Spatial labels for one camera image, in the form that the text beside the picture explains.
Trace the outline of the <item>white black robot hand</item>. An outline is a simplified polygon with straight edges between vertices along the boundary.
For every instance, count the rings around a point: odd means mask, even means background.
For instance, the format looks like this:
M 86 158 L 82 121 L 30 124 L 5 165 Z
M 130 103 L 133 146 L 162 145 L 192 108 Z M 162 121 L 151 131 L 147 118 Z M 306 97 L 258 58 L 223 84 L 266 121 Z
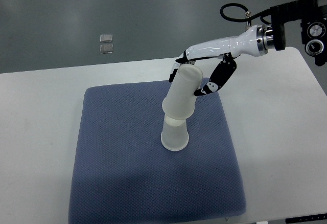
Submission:
M 267 53 L 264 47 L 263 26 L 255 25 L 239 36 L 225 37 L 193 45 L 175 60 L 169 82 L 173 82 L 178 69 L 183 64 L 194 65 L 198 60 L 218 58 L 221 61 L 213 70 L 209 81 L 194 92 L 196 97 L 217 92 L 237 68 L 235 58 L 242 54 L 260 57 Z

